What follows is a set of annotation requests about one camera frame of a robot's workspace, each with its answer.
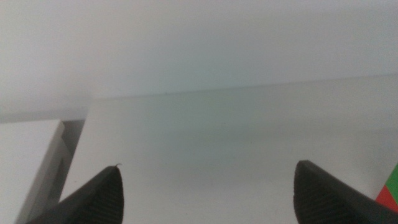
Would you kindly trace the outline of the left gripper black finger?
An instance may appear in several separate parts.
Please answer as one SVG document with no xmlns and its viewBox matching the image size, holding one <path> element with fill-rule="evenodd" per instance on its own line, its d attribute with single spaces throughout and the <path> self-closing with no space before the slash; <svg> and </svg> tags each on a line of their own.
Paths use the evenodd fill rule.
<svg viewBox="0 0 398 224">
<path fill-rule="evenodd" d="M 28 224 L 122 224 L 123 216 L 121 172 L 117 166 L 108 166 Z"/>
</svg>

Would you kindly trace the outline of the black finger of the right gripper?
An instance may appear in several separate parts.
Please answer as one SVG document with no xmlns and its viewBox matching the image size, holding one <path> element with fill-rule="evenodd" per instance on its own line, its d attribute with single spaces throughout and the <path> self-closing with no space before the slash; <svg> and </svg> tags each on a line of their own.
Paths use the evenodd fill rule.
<svg viewBox="0 0 398 224">
<path fill-rule="evenodd" d="M 308 160 L 295 167 L 293 202 L 299 224 L 397 224 L 397 212 Z"/>
</svg>

